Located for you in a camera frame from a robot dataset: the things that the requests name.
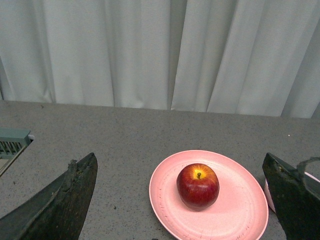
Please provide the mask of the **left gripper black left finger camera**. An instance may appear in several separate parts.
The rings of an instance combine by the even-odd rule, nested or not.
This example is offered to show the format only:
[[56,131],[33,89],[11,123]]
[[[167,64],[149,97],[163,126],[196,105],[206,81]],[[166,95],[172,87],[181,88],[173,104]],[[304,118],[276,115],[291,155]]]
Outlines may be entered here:
[[0,219],[2,240],[77,240],[95,189],[94,153],[68,169],[37,194]]

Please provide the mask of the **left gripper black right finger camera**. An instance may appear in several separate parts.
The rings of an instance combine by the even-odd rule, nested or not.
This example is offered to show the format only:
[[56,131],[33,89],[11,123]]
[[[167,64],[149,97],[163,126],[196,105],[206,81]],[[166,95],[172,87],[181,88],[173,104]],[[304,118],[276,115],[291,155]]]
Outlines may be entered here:
[[278,221],[288,240],[320,238],[320,183],[305,174],[311,157],[293,167],[272,153],[265,155],[262,169]]

